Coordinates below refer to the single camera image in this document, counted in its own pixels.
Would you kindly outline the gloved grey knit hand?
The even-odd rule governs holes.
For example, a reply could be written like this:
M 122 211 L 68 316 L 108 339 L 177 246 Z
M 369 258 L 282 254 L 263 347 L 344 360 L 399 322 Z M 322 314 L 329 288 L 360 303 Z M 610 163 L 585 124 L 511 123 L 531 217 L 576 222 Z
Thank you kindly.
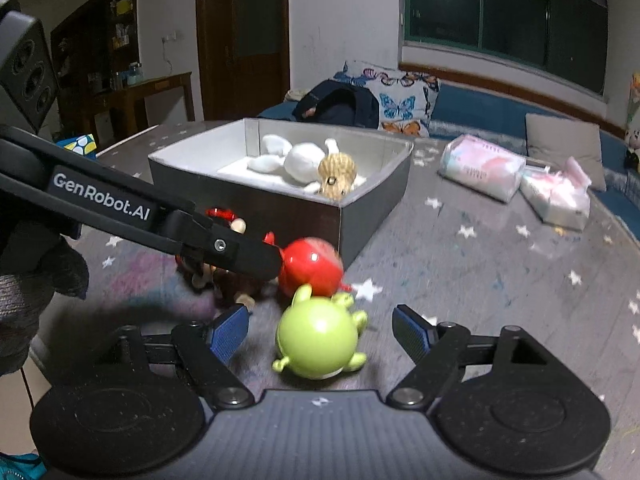
M 1 375 L 24 365 L 40 315 L 53 296 L 85 299 L 88 287 L 86 260 L 65 238 L 44 254 L 35 270 L 1 275 Z

